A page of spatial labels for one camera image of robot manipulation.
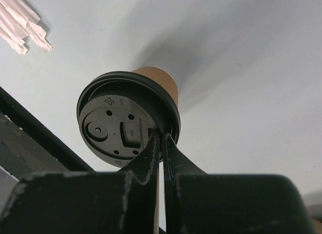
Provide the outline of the brown paper cup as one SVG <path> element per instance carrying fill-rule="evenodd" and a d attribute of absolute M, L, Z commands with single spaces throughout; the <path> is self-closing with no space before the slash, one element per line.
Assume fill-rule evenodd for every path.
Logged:
<path fill-rule="evenodd" d="M 171 96 L 176 106 L 178 106 L 178 86 L 174 78 L 168 72 L 154 66 L 141 67 L 132 72 L 139 75 L 143 75 L 159 84 Z"/>

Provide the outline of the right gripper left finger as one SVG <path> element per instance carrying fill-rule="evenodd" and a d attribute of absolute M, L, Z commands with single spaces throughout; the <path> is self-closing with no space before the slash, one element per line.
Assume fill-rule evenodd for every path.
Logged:
<path fill-rule="evenodd" d="M 25 176 L 1 214 L 1 233 L 158 233 L 159 136 L 116 172 Z"/>

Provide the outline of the black cup lid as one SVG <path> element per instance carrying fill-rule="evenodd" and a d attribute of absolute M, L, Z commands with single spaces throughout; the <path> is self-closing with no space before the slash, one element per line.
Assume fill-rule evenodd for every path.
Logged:
<path fill-rule="evenodd" d="M 92 80 L 77 102 L 80 134 L 101 160 L 122 168 L 147 146 L 150 136 L 177 142 L 181 120 L 171 96 L 132 71 L 112 71 Z"/>

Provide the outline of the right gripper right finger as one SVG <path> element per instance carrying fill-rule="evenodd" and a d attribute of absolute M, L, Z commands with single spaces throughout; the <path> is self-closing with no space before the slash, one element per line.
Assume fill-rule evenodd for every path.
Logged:
<path fill-rule="evenodd" d="M 207 174 L 163 137 L 167 233 L 314 233 L 285 176 Z"/>

